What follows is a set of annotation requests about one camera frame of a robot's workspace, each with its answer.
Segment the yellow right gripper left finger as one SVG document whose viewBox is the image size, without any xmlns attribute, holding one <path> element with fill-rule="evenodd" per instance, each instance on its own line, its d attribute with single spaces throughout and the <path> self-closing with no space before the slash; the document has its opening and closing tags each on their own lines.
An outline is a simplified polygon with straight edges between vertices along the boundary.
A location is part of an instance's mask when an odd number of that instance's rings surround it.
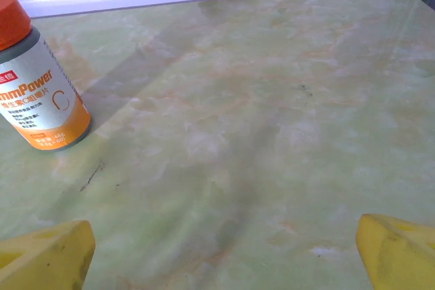
<svg viewBox="0 0 435 290">
<path fill-rule="evenodd" d="M 0 241 L 0 290 L 82 290 L 96 248 L 89 221 Z"/>
</svg>

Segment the vitamin bottle with orange cap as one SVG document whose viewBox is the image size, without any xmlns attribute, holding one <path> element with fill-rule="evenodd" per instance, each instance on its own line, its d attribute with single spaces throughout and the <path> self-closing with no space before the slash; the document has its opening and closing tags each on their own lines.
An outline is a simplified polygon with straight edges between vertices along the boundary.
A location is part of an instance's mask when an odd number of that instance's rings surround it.
<svg viewBox="0 0 435 290">
<path fill-rule="evenodd" d="M 0 114 L 42 151 L 75 145 L 92 120 L 18 0 L 0 0 Z"/>
</svg>

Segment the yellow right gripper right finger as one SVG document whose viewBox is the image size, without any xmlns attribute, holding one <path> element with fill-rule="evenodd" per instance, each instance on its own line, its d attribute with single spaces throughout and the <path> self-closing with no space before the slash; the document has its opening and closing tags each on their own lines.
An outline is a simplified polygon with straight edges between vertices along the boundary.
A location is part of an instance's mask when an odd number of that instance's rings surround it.
<svg viewBox="0 0 435 290">
<path fill-rule="evenodd" d="M 374 290 L 435 290 L 435 227 L 363 214 L 355 240 Z"/>
</svg>

